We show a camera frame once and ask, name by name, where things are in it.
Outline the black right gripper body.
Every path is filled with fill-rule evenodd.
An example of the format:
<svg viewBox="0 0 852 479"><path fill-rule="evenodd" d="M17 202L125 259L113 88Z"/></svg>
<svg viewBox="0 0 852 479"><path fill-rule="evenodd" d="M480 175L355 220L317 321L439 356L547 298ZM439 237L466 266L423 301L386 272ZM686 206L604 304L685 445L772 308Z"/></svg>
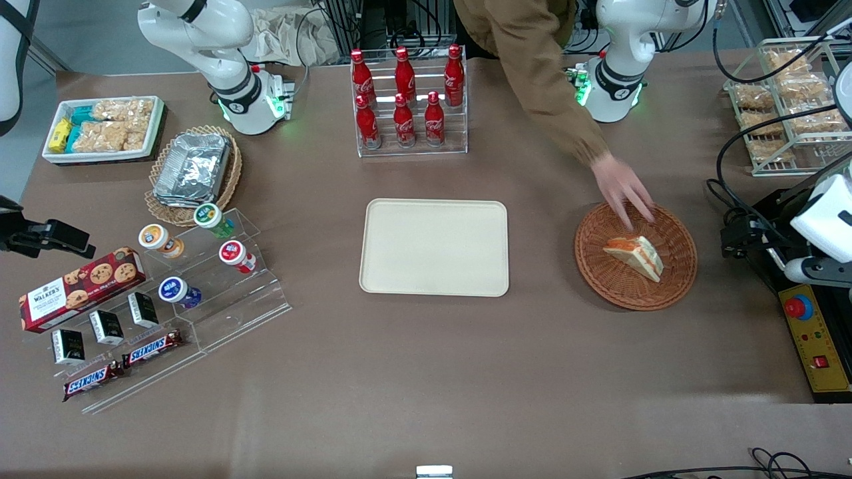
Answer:
<svg viewBox="0 0 852 479"><path fill-rule="evenodd" d="M11 240L17 233L27 233L28 223L23 215L23 207L15 200L1 196L1 249L6 252L15 252L25 257L31 256L27 247L13 245Z"/></svg>

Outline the person's bare hand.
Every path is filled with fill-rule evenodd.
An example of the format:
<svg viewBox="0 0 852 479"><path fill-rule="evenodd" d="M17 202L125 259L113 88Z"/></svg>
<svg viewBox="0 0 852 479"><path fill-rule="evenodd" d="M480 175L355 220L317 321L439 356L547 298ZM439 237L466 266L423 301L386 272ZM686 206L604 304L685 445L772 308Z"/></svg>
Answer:
<svg viewBox="0 0 852 479"><path fill-rule="evenodd" d="M618 160L614 155L605 154L591 164L591 170L602 197L627 230L633 230L626 210L627 204L632 204L647 222L655 221L654 201L645 185L627 163Z"/></svg>

